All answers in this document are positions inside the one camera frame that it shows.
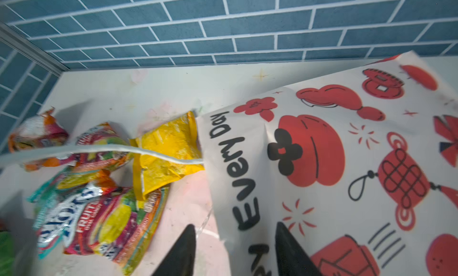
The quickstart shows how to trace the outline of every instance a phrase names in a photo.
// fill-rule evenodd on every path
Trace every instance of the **red sparkle print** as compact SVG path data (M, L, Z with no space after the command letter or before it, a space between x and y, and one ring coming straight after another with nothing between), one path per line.
M370 143L369 143L369 141L372 141L372 142L374 142L374 143L376 143L376 144L380 144L379 141L377 141L377 140L375 140L374 138L370 137L370 135L373 135L373 134L374 134L374 131L370 131L370 132L367 132L367 133L364 132L364 129L366 128L366 125L362 125L362 126L361 126L361 130L358 129L356 126L354 126L354 125L351 124L351 123L350 123L350 126L351 126L352 128L354 128L354 129L356 129L357 132L350 131L350 130L349 130L348 132L350 132L350 133L353 134L353 135L363 135L363 136L359 137L359 139L358 139L358 144L361 144L361 142L363 141L364 138L365 138L366 147L367 147L369 150L370 150Z

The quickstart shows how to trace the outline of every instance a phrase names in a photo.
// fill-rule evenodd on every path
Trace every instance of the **yellow candy bag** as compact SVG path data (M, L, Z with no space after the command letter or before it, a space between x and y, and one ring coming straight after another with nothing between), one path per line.
M201 158L196 140L196 120L189 111L180 118L132 139L130 144L177 159L190 160ZM135 197L145 200L145 196L155 189L203 169L203 165L180 165L153 156L136 154L133 165Z

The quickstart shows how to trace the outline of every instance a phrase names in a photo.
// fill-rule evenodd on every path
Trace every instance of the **blue tile wall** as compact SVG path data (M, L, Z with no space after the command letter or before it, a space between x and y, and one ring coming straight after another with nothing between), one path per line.
M0 152L6 153L8 136L39 112L58 77L2 42L0 60Z
M0 20L71 70L458 55L458 0L1 3ZM8 55L0 46L0 66Z

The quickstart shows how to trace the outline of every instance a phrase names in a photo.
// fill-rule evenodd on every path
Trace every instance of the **plastic wrapper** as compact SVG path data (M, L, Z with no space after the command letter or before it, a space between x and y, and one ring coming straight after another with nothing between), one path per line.
M201 157L196 140L196 121L194 114L189 111L180 118L131 140L131 145L177 159L190 160ZM202 165L181 165L149 155L136 155L133 167L135 196L145 200L145 196L155 189L203 169Z
M11 153L44 147L62 146L68 138L68 133L51 116L54 108L24 120L8 138L8 148ZM30 172L40 167L56 167L73 160L73 156L64 158L49 158L24 163L23 168Z

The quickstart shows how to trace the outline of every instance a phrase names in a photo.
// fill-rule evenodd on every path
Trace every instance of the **white rope handle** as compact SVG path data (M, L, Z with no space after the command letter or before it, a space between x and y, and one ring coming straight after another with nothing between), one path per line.
M45 159L49 157L62 156L65 154L71 153L97 153L97 152L106 152L106 151L118 151L118 152L132 152L143 155L150 155L163 159L175 164L182 165L196 165L203 164L202 159L193 159L193 160L180 160L174 157L170 157L158 152L141 149L132 146L125 145L69 145L69 146L55 146L34 150L25 150L20 152L15 152L13 154L3 154L0 156L0 168L4 168L10 164L17 163L26 163L30 161Z

